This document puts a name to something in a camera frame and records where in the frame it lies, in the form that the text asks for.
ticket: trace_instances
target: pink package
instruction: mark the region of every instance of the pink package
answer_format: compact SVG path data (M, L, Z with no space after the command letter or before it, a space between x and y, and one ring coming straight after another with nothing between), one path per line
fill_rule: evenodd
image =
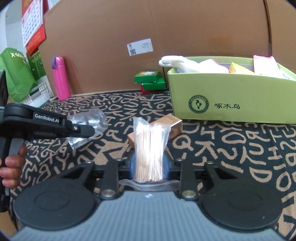
M273 56L263 57L254 55L254 72L258 75L264 75L268 77L275 77L284 79L283 73L280 71L276 60Z
M227 74L229 69L217 64L213 59L207 59L203 62L200 62L199 68L203 73L217 73L217 74Z
M52 72L54 76L54 84L57 89L57 97L59 100L66 100L71 97L65 61L63 57L59 56L52 59Z

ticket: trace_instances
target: finger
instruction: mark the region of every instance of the finger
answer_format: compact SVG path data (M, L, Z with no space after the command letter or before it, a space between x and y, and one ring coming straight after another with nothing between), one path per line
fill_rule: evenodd
M21 156L26 156L28 154L28 149L25 145L21 145L21 147L19 148L19 154Z
M25 163L26 163L26 159L21 155L8 156L5 159L6 166L11 168L20 168L24 166Z
M0 168L0 176L7 179L18 179L22 175L22 170L20 168Z
M2 184L7 188L17 188L20 185L20 179L3 179Z

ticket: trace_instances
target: screw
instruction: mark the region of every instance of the screw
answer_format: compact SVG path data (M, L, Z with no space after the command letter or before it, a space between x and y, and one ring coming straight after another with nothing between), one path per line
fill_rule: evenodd
M185 198L194 198L196 196L196 192L192 190L186 190L182 192L182 196Z
M104 191L102 191L102 196L104 197L113 197L115 196L116 192L112 189L105 189Z

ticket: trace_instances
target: calendar page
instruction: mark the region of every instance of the calendar page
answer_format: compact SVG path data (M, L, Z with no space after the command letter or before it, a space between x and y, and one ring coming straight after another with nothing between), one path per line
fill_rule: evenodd
M22 39L24 47L43 24L42 0L33 0L22 17Z

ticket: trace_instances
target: black and tan carpet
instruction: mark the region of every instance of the black and tan carpet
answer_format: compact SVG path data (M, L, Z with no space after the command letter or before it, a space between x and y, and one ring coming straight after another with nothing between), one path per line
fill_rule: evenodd
M43 109L74 114L100 108L108 118L108 130L82 148L72 151L66 139L39 140L27 144L29 154L21 185L13 197L62 170L84 161L105 164L126 157L131 150L127 134L133 117L152 122L172 113L169 92L142 95L136 91L72 97L52 101ZM276 230L286 238L296 233L296 125L184 121L183 134L168 143L173 158L186 158L197 166L212 160L261 183L277 188L284 205Z

